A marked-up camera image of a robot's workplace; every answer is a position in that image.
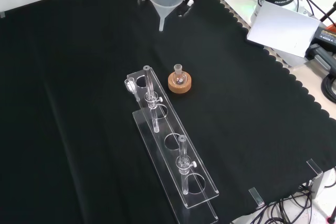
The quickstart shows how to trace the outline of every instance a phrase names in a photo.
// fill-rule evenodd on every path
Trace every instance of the white paper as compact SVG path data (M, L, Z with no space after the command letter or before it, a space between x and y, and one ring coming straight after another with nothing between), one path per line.
M264 2L247 39L304 57L320 21Z

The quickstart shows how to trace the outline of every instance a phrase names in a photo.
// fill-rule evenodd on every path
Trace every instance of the glass tube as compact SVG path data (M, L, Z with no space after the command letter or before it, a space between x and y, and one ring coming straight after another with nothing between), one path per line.
M179 151L180 151L180 160L179 163L181 166L186 165L187 162L187 145L186 145L186 137L185 135L180 135L179 139Z
M143 67L143 71L145 72L148 100L151 100L154 97L153 82L151 77L151 67L146 65Z

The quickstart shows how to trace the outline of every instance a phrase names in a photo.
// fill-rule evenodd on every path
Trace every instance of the table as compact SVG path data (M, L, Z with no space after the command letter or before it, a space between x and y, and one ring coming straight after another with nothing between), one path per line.
M336 164L330 134L314 141L334 132L334 122L288 71L245 44L246 31L218 0L199 0L192 11L171 15L163 34L150 3L137 0L45 0L6 12L2 138L10 141L2 157L24 162L15 158L6 170L3 221L174 221L123 83L146 64L162 83L176 63L193 77L186 96L169 96L219 190L219 223L254 211L250 188L271 202L314 177L308 159L323 170Z

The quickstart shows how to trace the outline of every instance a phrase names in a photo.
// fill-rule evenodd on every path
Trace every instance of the test tube rack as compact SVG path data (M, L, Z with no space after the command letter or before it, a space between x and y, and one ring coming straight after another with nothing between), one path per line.
M209 200L219 192L153 69L129 74L125 86L140 106L133 117L177 222L217 222Z

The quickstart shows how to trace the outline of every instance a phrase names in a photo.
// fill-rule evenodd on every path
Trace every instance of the rack hole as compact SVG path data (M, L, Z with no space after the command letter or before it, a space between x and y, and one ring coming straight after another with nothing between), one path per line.
M177 133L167 135L164 139L164 145L172 151L178 150L178 137Z
M191 173L185 179L188 179L189 193L199 194L204 190L205 180L200 174Z
M137 85L140 88L145 88L146 87L146 81L145 81L145 76L139 76L137 78Z

